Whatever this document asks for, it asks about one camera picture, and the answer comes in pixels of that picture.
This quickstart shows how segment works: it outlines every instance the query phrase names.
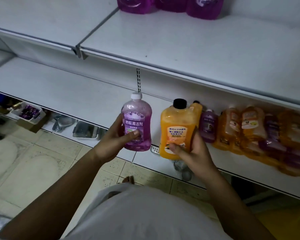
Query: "person's left arm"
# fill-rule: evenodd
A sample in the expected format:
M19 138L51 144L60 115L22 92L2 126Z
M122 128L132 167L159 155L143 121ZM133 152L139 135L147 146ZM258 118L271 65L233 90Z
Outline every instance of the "person's left arm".
M0 231L0 239L60 239L100 167L136 139L139 131L123 134L120 114L93 149Z

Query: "person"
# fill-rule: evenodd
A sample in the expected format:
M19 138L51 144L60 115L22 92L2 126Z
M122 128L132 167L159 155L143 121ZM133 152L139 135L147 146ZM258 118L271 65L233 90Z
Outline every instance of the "person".
M101 166L139 136L138 130L124 135L122 119L119 115L93 149L13 218L0 239L60 239ZM170 149L205 184L223 230L180 198L121 183L100 191L64 239L275 239L220 174L198 132L191 153L175 144Z

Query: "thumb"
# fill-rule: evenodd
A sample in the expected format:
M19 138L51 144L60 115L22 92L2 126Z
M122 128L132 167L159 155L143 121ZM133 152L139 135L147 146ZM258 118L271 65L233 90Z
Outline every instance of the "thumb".
M140 136L140 132L136 129L124 136L119 137L118 142L120 143L121 146L124 146L124 144L126 144L127 142L137 139L138 136Z
M191 160L191 155L187 153L181 146L171 143L169 145L169 149L176 155L178 155L185 162L189 162Z

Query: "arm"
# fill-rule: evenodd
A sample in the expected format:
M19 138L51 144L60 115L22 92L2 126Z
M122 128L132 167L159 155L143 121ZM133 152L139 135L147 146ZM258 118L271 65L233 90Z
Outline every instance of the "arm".
M170 149L204 182L221 225L230 237L235 240L275 240L221 175L198 132L194 135L191 153L175 144L170 145Z
M100 167L136 139L139 131L122 135L119 115L93 149L0 231L0 239L60 239Z

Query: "person's right arm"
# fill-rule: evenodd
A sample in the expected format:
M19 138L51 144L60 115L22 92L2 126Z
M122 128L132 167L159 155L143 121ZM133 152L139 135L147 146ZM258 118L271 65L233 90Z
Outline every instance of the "person's right arm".
M275 237L252 214L221 175L198 132L194 135L191 153L187 153L175 144L170 144L169 148L179 155L206 185L211 203L225 233L234 240L275 240Z

